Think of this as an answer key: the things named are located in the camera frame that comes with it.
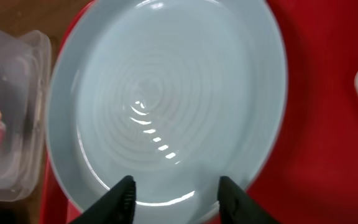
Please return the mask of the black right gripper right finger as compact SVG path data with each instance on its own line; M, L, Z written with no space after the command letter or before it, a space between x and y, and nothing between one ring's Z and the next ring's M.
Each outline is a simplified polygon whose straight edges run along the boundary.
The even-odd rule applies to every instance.
M228 176L220 176L217 198L221 224L280 224Z

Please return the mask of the light blue plate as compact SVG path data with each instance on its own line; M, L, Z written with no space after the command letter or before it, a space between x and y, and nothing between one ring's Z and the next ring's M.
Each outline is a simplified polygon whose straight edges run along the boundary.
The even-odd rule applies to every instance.
M245 189L263 168L287 80L265 1L96 1L53 71L53 171L80 211L131 175L136 223L205 223L220 176Z

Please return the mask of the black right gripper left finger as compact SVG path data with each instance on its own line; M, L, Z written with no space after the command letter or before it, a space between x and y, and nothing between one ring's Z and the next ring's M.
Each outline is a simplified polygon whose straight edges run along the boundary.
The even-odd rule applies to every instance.
M133 224L135 206L136 182L127 175L70 224Z

